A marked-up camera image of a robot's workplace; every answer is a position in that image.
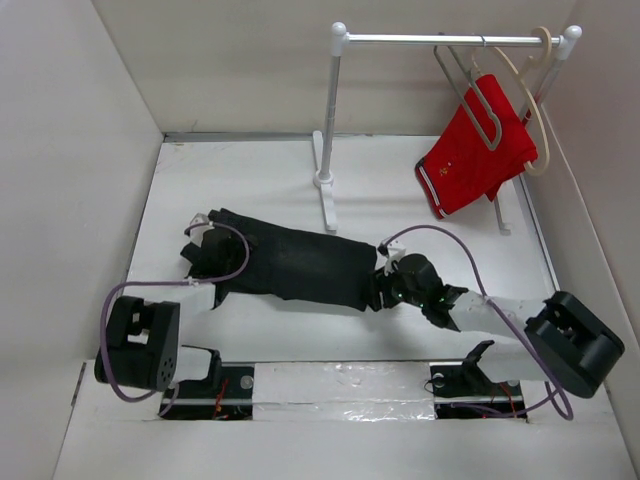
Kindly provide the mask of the black trousers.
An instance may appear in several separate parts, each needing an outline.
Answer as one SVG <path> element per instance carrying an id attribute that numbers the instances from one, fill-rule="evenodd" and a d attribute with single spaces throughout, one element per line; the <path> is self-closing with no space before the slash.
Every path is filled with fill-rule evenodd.
<path id="1" fill-rule="evenodd" d="M 219 284 L 218 303 L 237 292 L 367 308 L 369 275 L 377 262 L 374 246 L 289 229 L 226 209 L 212 210 L 209 219 L 237 229 L 250 244 L 248 266 L 235 279 Z"/>

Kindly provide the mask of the grey trouser hanger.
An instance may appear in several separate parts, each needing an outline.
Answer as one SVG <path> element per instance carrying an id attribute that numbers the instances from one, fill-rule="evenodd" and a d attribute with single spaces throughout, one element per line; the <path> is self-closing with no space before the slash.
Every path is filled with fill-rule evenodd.
<path id="1" fill-rule="evenodd" d="M 487 98 L 484 95 L 484 93 L 482 92 L 482 90 L 479 88 L 479 85 L 478 85 L 477 81 L 474 79 L 473 75 L 471 74 L 471 70 L 465 68 L 464 63 L 463 63 L 459 53 L 456 51 L 455 46 L 456 46 L 456 43 L 452 42 L 452 41 L 445 41 L 444 43 L 437 44 L 437 45 L 435 45 L 433 47 L 433 50 L 432 50 L 433 56 L 436 59 L 436 61 L 437 61 L 438 65 L 439 65 L 442 73 L 444 74 L 447 82 L 449 83 L 449 85 L 454 90 L 454 92 L 455 92 L 455 94 L 456 94 L 456 96 L 457 96 L 457 98 L 459 100 L 460 106 L 463 108 L 463 110 L 466 113 L 468 119 L 470 120 L 470 122 L 473 125 L 473 127 L 475 128 L 476 132 L 478 133 L 478 135 L 480 136 L 480 138 L 484 142 L 485 146 L 487 147 L 487 149 L 489 151 L 495 151 L 497 149 L 497 147 L 499 146 L 500 141 L 502 139 L 503 130 L 502 130 L 501 120 L 499 119 L 499 117 L 494 112 L 490 102 L 487 100 Z M 474 110 L 471 108 L 469 102 L 465 99 L 465 94 L 462 92 L 462 90 L 460 89 L 458 84 L 454 81 L 454 78 L 453 78 L 450 70 L 448 69 L 448 67 L 447 67 L 442 55 L 439 52 L 439 48 L 440 47 L 444 47 L 449 51 L 449 53 L 451 54 L 454 62 L 456 63 L 456 65 L 458 66 L 459 70 L 463 74 L 463 77 L 464 77 L 464 79 L 466 80 L 466 83 L 467 83 L 467 87 L 473 92 L 473 94 L 475 95 L 476 100 L 483 107 L 486 117 L 492 122 L 492 124 L 494 126 L 494 134 L 492 136 L 490 136 L 488 134 L 487 130 L 482 127 L 482 125 L 481 125 L 481 123 L 479 121 L 479 117 L 474 113 Z"/>

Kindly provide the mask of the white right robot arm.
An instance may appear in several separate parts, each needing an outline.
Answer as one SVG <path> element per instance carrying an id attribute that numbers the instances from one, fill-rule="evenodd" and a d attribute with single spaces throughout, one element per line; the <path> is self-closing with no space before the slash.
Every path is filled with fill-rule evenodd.
<path id="1" fill-rule="evenodd" d="M 486 296 L 444 283 L 422 254 L 388 261 L 372 276 L 376 308 L 418 308 L 435 327 L 482 332 L 465 357 L 462 381 L 483 394 L 497 383 L 546 380 L 591 398 L 620 360 L 623 341 L 577 297 L 557 291 L 543 300 Z"/>

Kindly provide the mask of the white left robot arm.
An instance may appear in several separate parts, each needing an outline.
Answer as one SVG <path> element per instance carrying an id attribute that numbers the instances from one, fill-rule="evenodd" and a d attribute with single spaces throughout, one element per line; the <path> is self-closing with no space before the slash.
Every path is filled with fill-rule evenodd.
<path id="1" fill-rule="evenodd" d="M 107 294 L 99 319 L 94 376 L 125 402 L 140 402 L 156 392 L 178 389 L 176 368 L 189 350 L 180 345 L 183 318 L 211 310 L 219 284 L 235 279 L 248 265 L 250 246 L 240 231 L 215 222 L 203 226 L 208 232 L 229 233 L 240 242 L 242 255 L 238 268 L 211 278 L 127 281 Z M 150 302 L 124 295 L 122 292 L 128 287 L 172 287 L 178 296 L 174 300 Z"/>

